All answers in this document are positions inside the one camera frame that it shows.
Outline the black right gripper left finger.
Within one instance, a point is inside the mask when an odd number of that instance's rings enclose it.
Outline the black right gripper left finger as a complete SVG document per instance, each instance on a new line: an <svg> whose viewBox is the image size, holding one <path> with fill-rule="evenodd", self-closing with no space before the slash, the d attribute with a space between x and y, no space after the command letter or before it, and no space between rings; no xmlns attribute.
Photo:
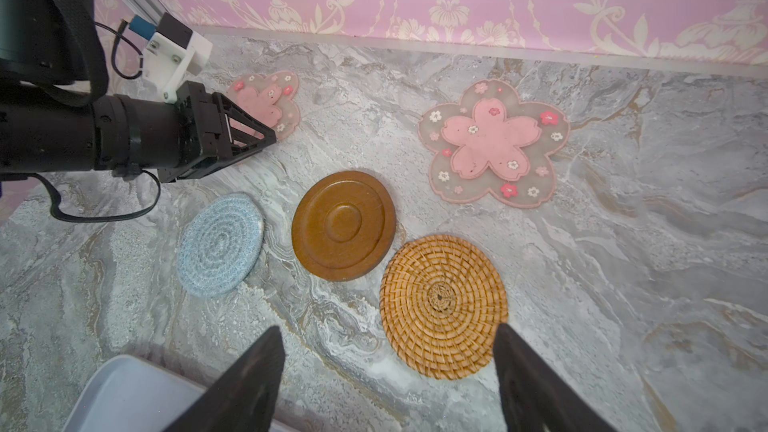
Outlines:
<svg viewBox="0 0 768 432"><path fill-rule="evenodd" d="M268 431L285 359L282 334L272 326L165 431Z"/></svg>

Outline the woven rattan round coaster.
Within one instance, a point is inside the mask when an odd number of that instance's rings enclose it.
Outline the woven rattan round coaster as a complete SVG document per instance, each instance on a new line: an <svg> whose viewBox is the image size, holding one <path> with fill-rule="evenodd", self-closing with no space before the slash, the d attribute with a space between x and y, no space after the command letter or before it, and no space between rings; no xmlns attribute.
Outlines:
<svg viewBox="0 0 768 432"><path fill-rule="evenodd" d="M496 330L508 321L506 290L491 260L446 234L396 252L382 278L379 309L397 356L438 380L463 379L488 365Z"/></svg>

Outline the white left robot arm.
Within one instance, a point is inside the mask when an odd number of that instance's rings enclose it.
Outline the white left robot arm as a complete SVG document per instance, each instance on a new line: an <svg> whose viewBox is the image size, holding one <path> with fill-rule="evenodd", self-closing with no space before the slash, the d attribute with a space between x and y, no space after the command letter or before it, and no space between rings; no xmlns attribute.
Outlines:
<svg viewBox="0 0 768 432"><path fill-rule="evenodd" d="M112 95L94 0L1 0L1 176L109 171L199 179L249 158L275 131L190 80L212 46L170 15L144 37L141 76L158 101Z"/></svg>

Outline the pink flower silicone coaster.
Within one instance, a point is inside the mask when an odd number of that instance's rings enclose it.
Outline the pink flower silicone coaster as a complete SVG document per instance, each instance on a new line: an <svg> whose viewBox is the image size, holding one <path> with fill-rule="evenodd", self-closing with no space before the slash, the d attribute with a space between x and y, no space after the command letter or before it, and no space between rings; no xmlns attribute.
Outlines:
<svg viewBox="0 0 768 432"><path fill-rule="evenodd" d="M519 209L554 195L552 156L570 131L560 109L526 102L495 79L472 84L458 101L432 107L418 123L419 138L433 153L428 178L436 195L456 204L492 196Z"/></svg>

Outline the blue woven round coaster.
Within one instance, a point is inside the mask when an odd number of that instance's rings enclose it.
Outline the blue woven round coaster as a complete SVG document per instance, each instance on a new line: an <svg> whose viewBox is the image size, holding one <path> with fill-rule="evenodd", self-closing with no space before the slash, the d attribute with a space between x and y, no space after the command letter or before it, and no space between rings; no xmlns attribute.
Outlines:
<svg viewBox="0 0 768 432"><path fill-rule="evenodd" d="M245 193L220 197L187 226L177 270L182 287L198 298L229 293L257 262L264 241L264 216Z"/></svg>

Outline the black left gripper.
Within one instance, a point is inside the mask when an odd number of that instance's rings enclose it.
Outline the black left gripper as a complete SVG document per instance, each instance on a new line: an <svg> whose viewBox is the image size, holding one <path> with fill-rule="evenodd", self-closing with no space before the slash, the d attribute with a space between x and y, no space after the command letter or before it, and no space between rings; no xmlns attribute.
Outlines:
<svg viewBox="0 0 768 432"><path fill-rule="evenodd" d="M95 170L156 169L162 183L202 179L277 142L276 132L221 93L187 81L173 104L105 96L92 106Z"/></svg>

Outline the brown wooden round coaster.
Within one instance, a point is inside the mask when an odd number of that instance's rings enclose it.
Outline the brown wooden round coaster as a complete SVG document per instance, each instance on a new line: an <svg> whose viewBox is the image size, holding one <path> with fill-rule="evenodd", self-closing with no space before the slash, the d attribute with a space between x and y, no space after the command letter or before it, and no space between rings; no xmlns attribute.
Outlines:
<svg viewBox="0 0 768 432"><path fill-rule="evenodd" d="M300 264L327 281L351 281L371 272L390 249L396 229L393 200L374 176L342 171L317 182L292 222Z"/></svg>

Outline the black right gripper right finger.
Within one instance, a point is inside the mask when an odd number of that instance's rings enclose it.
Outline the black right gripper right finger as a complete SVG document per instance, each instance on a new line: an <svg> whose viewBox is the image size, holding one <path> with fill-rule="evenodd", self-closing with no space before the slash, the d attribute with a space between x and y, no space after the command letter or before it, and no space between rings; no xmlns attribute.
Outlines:
<svg viewBox="0 0 768 432"><path fill-rule="evenodd" d="M614 429L506 323L497 328L493 358L509 431Z"/></svg>

